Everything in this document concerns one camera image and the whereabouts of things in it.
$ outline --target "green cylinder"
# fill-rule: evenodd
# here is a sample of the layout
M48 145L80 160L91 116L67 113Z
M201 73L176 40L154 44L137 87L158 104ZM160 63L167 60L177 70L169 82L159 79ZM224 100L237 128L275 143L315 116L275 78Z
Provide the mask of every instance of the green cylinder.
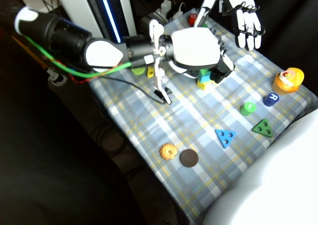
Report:
M248 116L256 111L256 105L252 102L246 102L241 108L240 113L243 116Z
M131 71L134 73L134 75L142 75L145 72L145 70L146 70L145 67L131 69Z

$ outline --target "plaid tablecloth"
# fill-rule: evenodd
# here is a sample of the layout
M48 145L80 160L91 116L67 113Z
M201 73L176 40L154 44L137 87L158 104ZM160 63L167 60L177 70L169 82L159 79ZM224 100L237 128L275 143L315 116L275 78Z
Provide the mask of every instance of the plaid tablecloth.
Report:
M187 17L192 12L166 25L165 33L189 27ZM95 79L90 83L109 115L193 224L202 222L209 205L295 118L318 106L317 97L301 86L298 92L280 96L273 107L266 107L262 98L273 91L274 75L281 69L256 51L237 48L233 34L213 20L207 24L216 29L216 34L222 34L227 55L236 65L225 82L202 91L196 80L163 65L165 86L172 90L170 106L159 105L122 82ZM155 96L153 78L135 76L130 70L112 76L133 82ZM239 108L248 101L256 104L257 111L245 117ZM274 138L251 131L264 118ZM237 133L228 148L222 147L216 129ZM179 154L185 149L195 150L198 164L188 168L181 164L179 156L162 159L159 149L165 143L176 145Z

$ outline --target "green cable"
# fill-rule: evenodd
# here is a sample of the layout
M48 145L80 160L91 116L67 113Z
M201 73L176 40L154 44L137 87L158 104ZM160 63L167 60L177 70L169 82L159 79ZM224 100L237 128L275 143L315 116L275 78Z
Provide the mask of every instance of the green cable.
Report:
M35 43L32 39L30 39L29 37L25 36L25 38L30 41L30 43L32 45L34 45L43 55L45 55L49 60L52 61L52 63L54 63L57 67L59 67L60 69L70 73L70 74L73 74L75 76L78 76L78 77L83 77L83 78L92 78L92 77L97 77L97 76L101 76L101 75L109 75L109 74L112 74L114 72L117 72L117 71L120 71L120 70L123 70L125 68L128 68L131 66L131 62L126 62L122 65L119 65L117 66L116 68L112 69L112 70L109 70L107 72L101 72L101 73L91 73L91 74L84 74L84 73L80 73L80 72L77 72L75 70L72 70L72 69L69 69L68 67L64 66L63 64L61 64L60 62L56 61L54 59L54 57L48 53L42 46L40 46L39 44Z

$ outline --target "blue triangle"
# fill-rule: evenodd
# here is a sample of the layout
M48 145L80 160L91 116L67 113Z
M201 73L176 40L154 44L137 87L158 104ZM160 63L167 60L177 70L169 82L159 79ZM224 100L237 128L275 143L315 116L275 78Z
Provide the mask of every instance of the blue triangle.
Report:
M224 148L227 148L234 139L236 132L226 130L215 130Z

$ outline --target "green triangle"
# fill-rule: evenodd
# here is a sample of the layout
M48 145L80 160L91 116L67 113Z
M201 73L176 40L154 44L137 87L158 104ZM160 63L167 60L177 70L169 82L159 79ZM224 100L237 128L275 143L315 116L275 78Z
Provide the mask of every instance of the green triangle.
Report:
M261 135L267 136L267 137L273 137L272 129L269 126L268 120L263 119L260 123L258 123L252 131L259 133Z

